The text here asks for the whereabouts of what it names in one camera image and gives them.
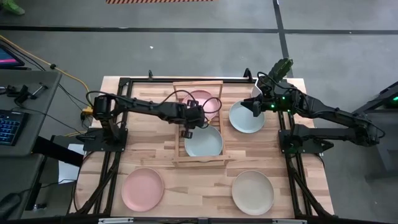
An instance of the wooden table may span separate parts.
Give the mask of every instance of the wooden table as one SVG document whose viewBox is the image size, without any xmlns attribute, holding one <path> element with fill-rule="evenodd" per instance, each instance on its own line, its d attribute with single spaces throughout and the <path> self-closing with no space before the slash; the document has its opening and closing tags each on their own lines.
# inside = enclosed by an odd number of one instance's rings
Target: wooden table
<svg viewBox="0 0 398 224">
<path fill-rule="evenodd" d="M 104 77 L 101 91 L 116 93 L 120 77 Z M 305 92 L 304 80 L 288 78 L 289 83 Z M 154 116 L 129 113 L 127 147 L 121 156 L 118 180 L 114 193 L 112 216 L 116 217 L 231 217 L 231 218 L 292 218 L 292 199 L 284 156 L 277 139 L 279 120 L 277 113 L 266 112 L 266 125 L 254 134 L 235 130 L 228 119 L 233 103 L 251 97 L 253 84 L 224 84 L 222 93 L 224 143 L 226 152 L 234 160 L 226 168 L 175 168 L 172 164 L 175 148 L 175 126 Z M 141 100 L 162 101 L 173 92 L 171 83 L 135 83 L 132 96 Z M 295 115 L 296 123 L 313 127 L 311 119 Z M 99 122 L 93 126 L 100 127 Z M 78 206 L 90 197 L 98 185 L 103 152 L 96 152 L 81 168 L 76 202 Z M 333 213 L 325 171 L 319 158 L 303 154 L 303 164 L 308 188 L 326 211 Z M 160 203 L 148 212 L 133 212 L 121 198 L 121 187 L 127 175 L 138 167 L 151 167 L 163 178 L 165 190 Z M 261 216 L 241 212 L 231 197 L 231 184 L 245 170 L 258 170 L 272 182 L 274 205 Z M 108 190 L 104 191 L 102 207 Z M 298 190 L 300 208 L 304 210 L 301 190 Z"/>
</svg>

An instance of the wooden frame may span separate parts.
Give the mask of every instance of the wooden frame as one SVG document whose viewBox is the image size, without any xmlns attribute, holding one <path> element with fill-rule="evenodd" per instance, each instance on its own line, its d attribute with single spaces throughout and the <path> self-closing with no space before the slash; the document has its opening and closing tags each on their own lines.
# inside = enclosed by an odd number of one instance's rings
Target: wooden frame
<svg viewBox="0 0 398 224">
<path fill-rule="evenodd" d="M 221 99 L 221 94 L 223 92 L 223 81 L 196 81 L 196 82 L 173 82 L 173 89 L 177 91 L 177 87 L 198 87 L 198 86 L 219 86 L 220 90 L 218 92 L 218 98 Z M 177 94 L 175 94 L 175 98 L 178 102 L 181 102 L 183 98 L 179 98 Z M 218 114 L 210 121 L 209 125 L 216 127 L 216 125 L 220 127 L 221 136 L 224 133 L 224 124 L 223 124 L 223 113 L 222 109 L 218 112 Z M 175 167 L 209 167 L 209 166 L 226 166 L 227 163 L 231 160 L 231 156 L 226 155 L 225 144 L 223 144 L 223 148 L 221 150 L 221 154 L 218 156 L 180 156 L 180 125 L 176 125 L 175 128 L 175 151 L 174 151 L 174 159 L 173 164 Z"/>
</svg>

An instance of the white paper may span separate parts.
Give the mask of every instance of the white paper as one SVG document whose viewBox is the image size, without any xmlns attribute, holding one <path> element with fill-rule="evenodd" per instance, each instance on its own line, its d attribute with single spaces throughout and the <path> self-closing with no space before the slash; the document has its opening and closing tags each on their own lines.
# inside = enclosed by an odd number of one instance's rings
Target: white paper
<svg viewBox="0 0 398 224">
<path fill-rule="evenodd" d="M 83 151 L 83 146 L 82 144 L 69 144 L 68 149 L 72 150 L 74 152 L 77 152 L 81 155 L 84 155 Z M 58 181 L 61 182 L 62 184 L 72 182 L 72 180 L 77 180 L 78 173 L 79 173 L 79 167 L 67 164 L 65 162 L 59 161 L 58 162 L 59 166 L 59 176 L 58 176 Z"/>
</svg>

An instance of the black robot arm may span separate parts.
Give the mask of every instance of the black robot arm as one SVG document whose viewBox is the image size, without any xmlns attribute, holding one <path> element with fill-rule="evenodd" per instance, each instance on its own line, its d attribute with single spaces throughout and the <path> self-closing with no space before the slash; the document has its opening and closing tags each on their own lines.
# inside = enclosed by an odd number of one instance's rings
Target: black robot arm
<svg viewBox="0 0 398 224">
<path fill-rule="evenodd" d="M 115 107 L 111 110 L 112 101 Z M 205 112 L 197 101 L 188 101 L 190 107 L 185 103 L 161 102 L 138 100 L 137 98 L 127 98 L 114 94 L 97 96 L 94 100 L 93 117 L 101 122 L 103 127 L 103 137 L 106 144 L 112 144 L 120 139 L 120 130 L 115 123 L 115 118 L 123 112 L 135 112 L 157 116 L 169 124 L 182 124 L 185 131 L 182 137 L 192 138 L 189 129 L 203 127 L 205 123 Z"/>
<path fill-rule="evenodd" d="M 322 118 L 347 128 L 308 128 L 302 124 L 292 127 L 287 139 L 293 147 L 300 147 L 309 139 L 322 141 L 326 139 L 351 141 L 361 146 L 373 146 L 379 143 L 378 128 L 367 119 L 365 114 L 353 114 L 324 105 L 320 100 L 302 93 L 296 86 L 282 82 L 282 78 L 292 66 L 290 59 L 282 59 L 274 68 L 265 74 L 257 74 L 260 79 L 259 88 L 262 94 L 245 99 L 241 104 L 259 116 L 263 111 L 285 111 L 299 114 L 304 118 Z M 333 146 L 326 144 L 324 150 Z"/>
</svg>

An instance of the computer monitor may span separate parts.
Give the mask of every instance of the computer monitor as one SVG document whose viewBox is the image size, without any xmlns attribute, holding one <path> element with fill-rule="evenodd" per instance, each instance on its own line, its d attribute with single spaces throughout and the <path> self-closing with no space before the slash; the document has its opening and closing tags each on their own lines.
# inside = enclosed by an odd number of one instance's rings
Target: computer monitor
<svg viewBox="0 0 398 224">
<path fill-rule="evenodd" d="M 0 44 L 0 68 L 24 66 L 25 63 L 17 58 L 7 47 Z"/>
</svg>

